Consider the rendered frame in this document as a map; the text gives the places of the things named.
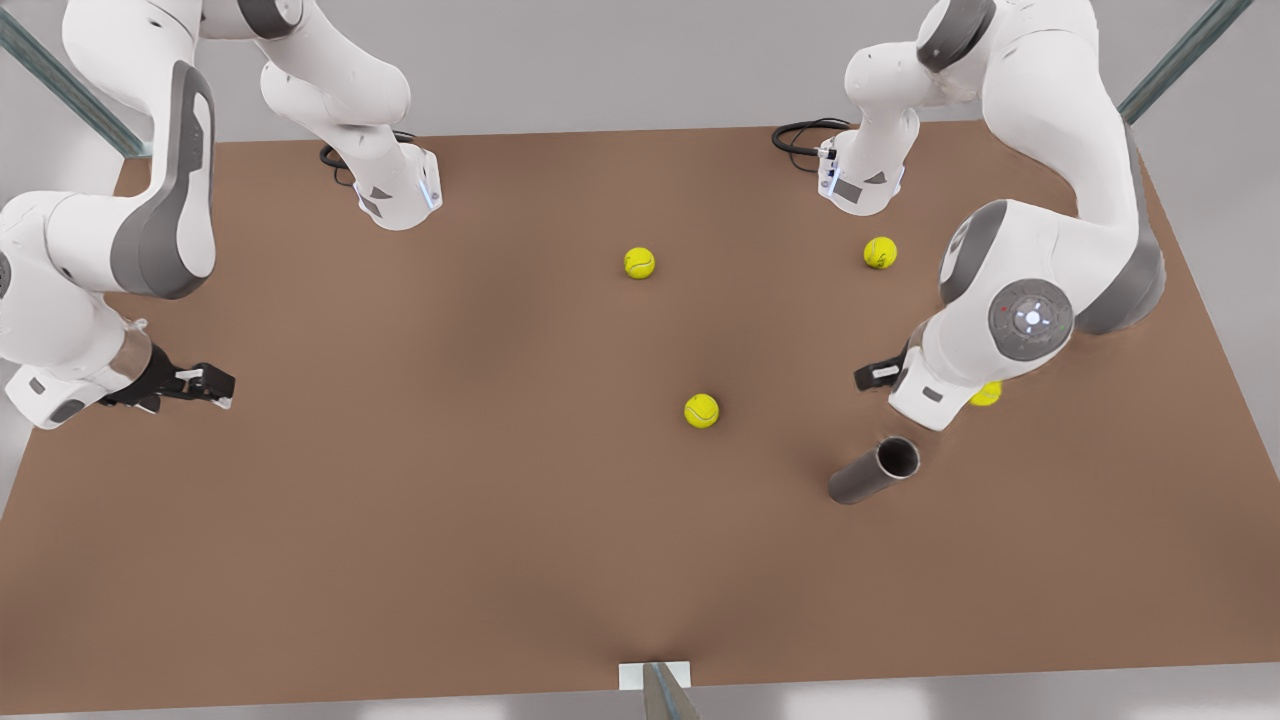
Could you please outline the dark grey tennis tube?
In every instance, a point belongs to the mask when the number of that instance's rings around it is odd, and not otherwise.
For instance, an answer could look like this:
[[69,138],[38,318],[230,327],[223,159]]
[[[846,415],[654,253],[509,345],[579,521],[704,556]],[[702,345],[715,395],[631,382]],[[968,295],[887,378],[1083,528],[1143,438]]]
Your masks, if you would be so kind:
[[858,503],[913,477],[919,466],[918,447],[908,438],[891,436],[833,473],[828,496],[837,503]]

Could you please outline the silver frame post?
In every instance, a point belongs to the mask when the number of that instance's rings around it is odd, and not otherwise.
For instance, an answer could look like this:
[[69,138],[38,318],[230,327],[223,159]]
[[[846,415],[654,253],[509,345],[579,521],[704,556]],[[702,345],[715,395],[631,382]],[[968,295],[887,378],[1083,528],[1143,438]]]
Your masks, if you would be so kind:
[[635,662],[618,666],[621,691],[640,691],[645,720],[701,720],[689,698],[689,661]]
[[1253,3],[1254,0],[1213,0],[1119,104],[1117,110],[1124,122],[1128,126],[1135,124]]
[[142,141],[56,59],[9,10],[0,8],[0,47],[123,158],[150,158]]

